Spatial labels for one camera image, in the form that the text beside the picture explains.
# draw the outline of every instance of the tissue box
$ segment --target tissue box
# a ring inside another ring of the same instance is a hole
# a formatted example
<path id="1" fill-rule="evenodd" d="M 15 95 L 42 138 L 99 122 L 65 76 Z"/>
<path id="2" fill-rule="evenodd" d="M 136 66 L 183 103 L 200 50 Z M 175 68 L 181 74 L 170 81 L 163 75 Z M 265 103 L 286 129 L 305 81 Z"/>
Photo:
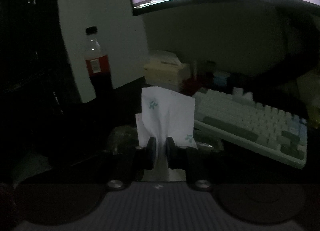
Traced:
<path id="1" fill-rule="evenodd" d="M 182 82 L 191 77 L 190 65 L 149 63 L 144 65 L 146 83 L 180 92 Z"/>

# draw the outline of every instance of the keyboard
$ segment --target keyboard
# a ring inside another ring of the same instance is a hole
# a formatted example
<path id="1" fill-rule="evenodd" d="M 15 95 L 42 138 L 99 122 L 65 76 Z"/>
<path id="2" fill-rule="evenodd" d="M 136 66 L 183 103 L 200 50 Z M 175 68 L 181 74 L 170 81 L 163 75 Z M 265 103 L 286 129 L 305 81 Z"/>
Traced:
<path id="1" fill-rule="evenodd" d="M 305 166 L 305 119 L 211 89 L 201 89 L 193 97 L 195 128 L 292 167 Z"/>

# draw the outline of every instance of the metal bolt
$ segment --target metal bolt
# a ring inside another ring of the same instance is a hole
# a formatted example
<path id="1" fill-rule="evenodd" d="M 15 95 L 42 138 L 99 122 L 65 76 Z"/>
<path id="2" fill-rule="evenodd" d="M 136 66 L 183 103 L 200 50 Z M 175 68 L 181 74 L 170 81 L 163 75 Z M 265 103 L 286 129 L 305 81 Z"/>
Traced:
<path id="1" fill-rule="evenodd" d="M 123 182 L 117 179 L 113 179 L 108 182 L 108 186 L 110 188 L 121 188 L 123 186 Z"/>
<path id="2" fill-rule="evenodd" d="M 211 183 L 210 183 L 210 181 L 201 179 L 201 180 L 196 181 L 196 186 L 198 188 L 209 188 L 211 186 Z"/>

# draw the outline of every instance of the bottle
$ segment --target bottle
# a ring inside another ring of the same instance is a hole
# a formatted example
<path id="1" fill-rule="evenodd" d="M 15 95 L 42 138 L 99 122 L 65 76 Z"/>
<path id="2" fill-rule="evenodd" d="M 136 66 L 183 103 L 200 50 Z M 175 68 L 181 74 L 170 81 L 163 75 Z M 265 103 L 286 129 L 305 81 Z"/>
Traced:
<path id="1" fill-rule="evenodd" d="M 97 33 L 97 27 L 86 29 L 85 61 L 97 99 L 107 99 L 113 96 L 110 66 L 108 55 L 97 40 Z"/>

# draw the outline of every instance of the wall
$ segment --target wall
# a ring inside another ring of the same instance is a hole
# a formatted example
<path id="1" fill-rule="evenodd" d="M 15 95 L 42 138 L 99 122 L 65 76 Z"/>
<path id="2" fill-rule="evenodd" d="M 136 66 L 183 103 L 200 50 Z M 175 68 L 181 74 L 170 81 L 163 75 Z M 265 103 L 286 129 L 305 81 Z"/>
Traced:
<path id="1" fill-rule="evenodd" d="M 83 53 L 85 29 L 97 26 L 107 49 L 114 88 L 143 76 L 148 45 L 142 17 L 133 17 L 130 0 L 58 0 L 60 25 L 74 78 L 82 98 L 95 98 Z"/>
<path id="2" fill-rule="evenodd" d="M 280 21 L 268 4 L 188 5 L 143 20 L 150 49 L 175 52 L 187 63 L 211 60 L 221 70 L 257 75 L 284 58 Z"/>

